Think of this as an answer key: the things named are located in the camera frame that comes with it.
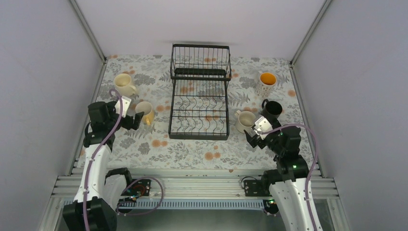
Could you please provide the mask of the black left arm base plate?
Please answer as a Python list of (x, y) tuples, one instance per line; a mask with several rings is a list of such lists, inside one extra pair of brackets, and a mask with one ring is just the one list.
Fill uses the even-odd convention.
[(134, 180), (134, 184), (122, 193), (123, 196), (149, 196), (151, 180), (141, 179)]

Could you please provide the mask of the cream ribbed ceramic mug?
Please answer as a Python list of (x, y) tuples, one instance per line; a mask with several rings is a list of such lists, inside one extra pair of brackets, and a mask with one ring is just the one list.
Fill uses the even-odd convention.
[(132, 77), (129, 74), (119, 74), (114, 78), (115, 89), (126, 97), (136, 96), (139, 90), (136, 87)]

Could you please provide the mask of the yellow ceramic mug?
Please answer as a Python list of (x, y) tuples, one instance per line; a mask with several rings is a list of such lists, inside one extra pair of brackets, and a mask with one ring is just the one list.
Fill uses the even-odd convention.
[(142, 122), (148, 126), (151, 126), (154, 120), (154, 110), (153, 106), (150, 102), (143, 101), (136, 105), (135, 107), (136, 113), (143, 112), (143, 116), (141, 118)]

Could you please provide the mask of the beige and white mug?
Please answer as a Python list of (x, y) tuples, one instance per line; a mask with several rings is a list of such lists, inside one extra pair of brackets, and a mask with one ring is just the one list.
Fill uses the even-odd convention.
[(235, 116), (235, 127), (240, 133), (244, 133), (246, 130), (250, 129), (254, 125), (256, 119), (255, 114), (249, 111), (237, 110)]

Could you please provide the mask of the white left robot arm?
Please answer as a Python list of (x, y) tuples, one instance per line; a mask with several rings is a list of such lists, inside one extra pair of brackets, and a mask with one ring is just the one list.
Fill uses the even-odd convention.
[(115, 231), (117, 204), (121, 195), (133, 191), (134, 181), (126, 167), (107, 169), (115, 132), (124, 128), (137, 130), (144, 113), (127, 115), (131, 100), (95, 102), (88, 106), (90, 121), (85, 128), (84, 171), (72, 204), (63, 208), (63, 218), (70, 231)]

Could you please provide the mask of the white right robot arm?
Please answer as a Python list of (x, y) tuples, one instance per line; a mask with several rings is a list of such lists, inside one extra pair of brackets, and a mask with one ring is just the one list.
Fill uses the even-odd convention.
[(302, 124), (255, 124), (245, 131), (252, 147), (267, 147), (275, 154), (277, 168), (267, 170), (261, 177), (261, 191), (276, 202), (284, 226), (288, 231), (320, 231), (322, 226), (317, 214), (311, 189), (311, 175), (317, 162), (308, 166), (300, 153), (300, 130), (309, 128)]

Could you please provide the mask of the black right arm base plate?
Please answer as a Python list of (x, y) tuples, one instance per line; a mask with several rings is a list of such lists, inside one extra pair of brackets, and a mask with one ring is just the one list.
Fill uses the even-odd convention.
[(259, 180), (244, 180), (243, 187), (246, 197), (270, 197), (269, 191)]

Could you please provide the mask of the floral iridescent white mug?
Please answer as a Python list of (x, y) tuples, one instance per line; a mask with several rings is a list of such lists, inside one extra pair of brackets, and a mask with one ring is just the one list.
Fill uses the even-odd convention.
[(267, 98), (276, 84), (277, 77), (275, 74), (258, 71), (255, 93), (262, 98)]

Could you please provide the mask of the black mug white rim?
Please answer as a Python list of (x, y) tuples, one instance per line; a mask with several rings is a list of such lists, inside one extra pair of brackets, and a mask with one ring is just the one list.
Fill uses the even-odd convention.
[(263, 100), (261, 107), (262, 111), (260, 114), (270, 123), (272, 123), (275, 119), (278, 119), (283, 112), (282, 105), (279, 102), (269, 101), (268, 99)]

